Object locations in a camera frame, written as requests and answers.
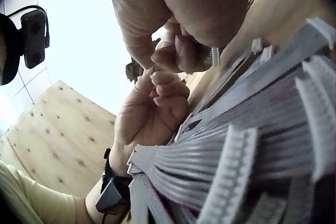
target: fingernail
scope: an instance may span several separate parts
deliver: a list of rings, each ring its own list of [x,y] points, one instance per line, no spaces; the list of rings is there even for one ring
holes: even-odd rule
[[[181,43],[179,36],[175,36],[175,48],[176,48],[177,54],[180,55],[183,51],[183,45]]]

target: hand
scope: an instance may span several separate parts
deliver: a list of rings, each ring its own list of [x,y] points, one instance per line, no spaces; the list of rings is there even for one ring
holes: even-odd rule
[[[248,0],[112,0],[127,50],[145,69],[204,71],[206,49],[224,47],[238,32]],[[167,34],[154,52],[152,34]]]
[[[166,145],[188,112],[188,87],[177,74],[145,70],[122,105],[114,124],[110,166],[126,175],[134,147]]]

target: finger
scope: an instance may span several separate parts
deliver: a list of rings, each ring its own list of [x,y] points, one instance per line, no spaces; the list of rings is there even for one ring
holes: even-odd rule
[[[158,97],[158,96],[159,96],[159,95],[158,95],[158,93],[156,92],[156,90],[152,90],[152,91],[150,92],[149,98],[153,99],[153,98]]]
[[[190,36],[178,35],[175,38],[176,63],[184,72],[203,72],[210,66],[204,63],[209,54],[205,46],[194,43]]]
[[[157,86],[160,84],[166,84],[173,80],[179,80],[180,77],[171,71],[156,71],[151,76],[151,82]]]
[[[167,84],[162,84],[156,86],[156,92],[159,96],[172,96],[179,95],[186,99],[189,97],[189,88],[180,80],[174,80]]]
[[[164,0],[112,0],[127,51],[143,68],[153,66],[151,35],[171,17]]]
[[[244,21],[248,0],[165,0],[176,20],[199,43],[226,46]]]
[[[151,56],[152,61],[166,70],[174,73],[182,72],[176,64],[176,50],[175,45],[167,46],[156,50]]]
[[[131,91],[132,96],[142,95],[144,98],[147,98],[150,95],[154,87],[150,78],[150,75],[153,72],[153,68],[144,71],[143,75],[138,79],[137,83],[133,87],[133,90]]]
[[[153,99],[158,107],[165,110],[171,109],[173,115],[179,120],[180,123],[187,114],[189,104],[185,97],[183,96],[170,96],[170,97],[156,97]]]

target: wooden panel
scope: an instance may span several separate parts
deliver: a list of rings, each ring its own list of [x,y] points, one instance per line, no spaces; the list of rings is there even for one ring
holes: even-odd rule
[[[31,176],[54,190],[86,196],[104,170],[115,116],[59,81],[6,132]]]
[[[189,101],[192,107],[226,72],[227,66],[251,45],[254,38],[262,37],[273,45],[281,46],[309,17],[320,17],[334,26],[335,4],[330,0],[255,0],[239,32],[224,49],[221,66],[211,67],[202,74],[197,86],[191,85]],[[193,74],[193,78],[197,79],[197,75],[199,73]]]
[[[17,170],[20,170],[24,175],[31,177],[24,165],[22,164],[20,158],[18,157],[16,151],[13,149],[6,136],[0,139],[0,160],[5,164],[10,164],[14,166]]]

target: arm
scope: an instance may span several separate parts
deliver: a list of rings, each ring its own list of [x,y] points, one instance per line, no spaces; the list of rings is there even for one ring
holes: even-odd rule
[[[117,151],[116,145],[112,147],[110,152],[110,166],[112,170],[119,176],[126,176],[128,157],[123,151]],[[102,223],[103,213],[96,209],[96,202],[101,194],[102,182],[99,180],[85,199],[74,197],[76,207],[76,224],[100,224]],[[119,224],[124,216],[107,215],[105,224]]]

